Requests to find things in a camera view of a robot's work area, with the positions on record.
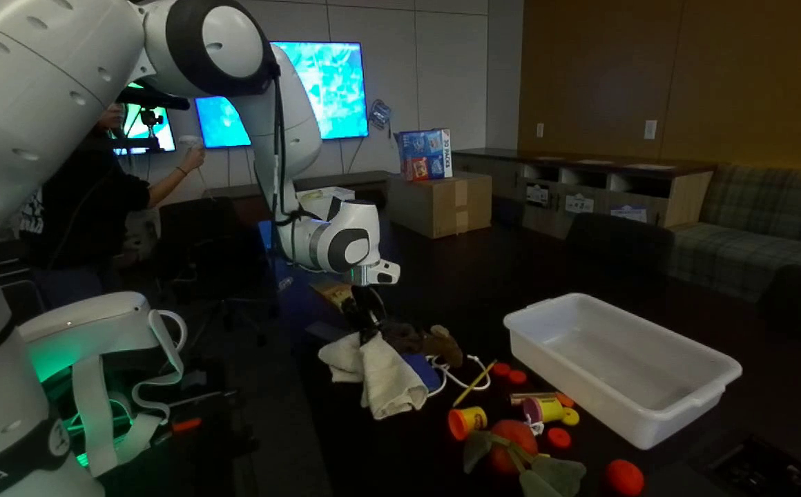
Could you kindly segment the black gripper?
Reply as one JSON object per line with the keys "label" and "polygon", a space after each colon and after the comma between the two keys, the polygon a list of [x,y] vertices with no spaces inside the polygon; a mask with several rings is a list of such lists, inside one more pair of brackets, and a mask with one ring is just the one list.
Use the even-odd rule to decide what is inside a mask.
{"label": "black gripper", "polygon": [[394,258],[380,258],[376,264],[352,269],[352,296],[344,300],[344,314],[349,325],[371,338],[387,314],[381,287],[389,287],[402,278],[402,264]]}

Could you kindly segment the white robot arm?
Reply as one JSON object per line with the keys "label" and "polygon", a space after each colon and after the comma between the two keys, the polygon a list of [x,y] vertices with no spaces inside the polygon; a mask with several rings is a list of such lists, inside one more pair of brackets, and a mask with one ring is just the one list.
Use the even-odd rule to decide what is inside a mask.
{"label": "white robot arm", "polygon": [[[242,0],[0,0],[0,234],[39,205],[39,264],[101,269],[123,250],[124,214],[170,188],[119,169],[115,108],[128,84],[224,97],[255,137],[253,165],[282,254],[356,283],[387,283],[371,205],[301,192],[320,123],[289,49]],[[101,474],[142,454],[171,405],[153,381],[130,388],[130,431],[115,431],[106,359],[160,350],[186,377],[186,333],[137,290],[90,296],[23,325],[0,283],[0,497],[102,497]]]}

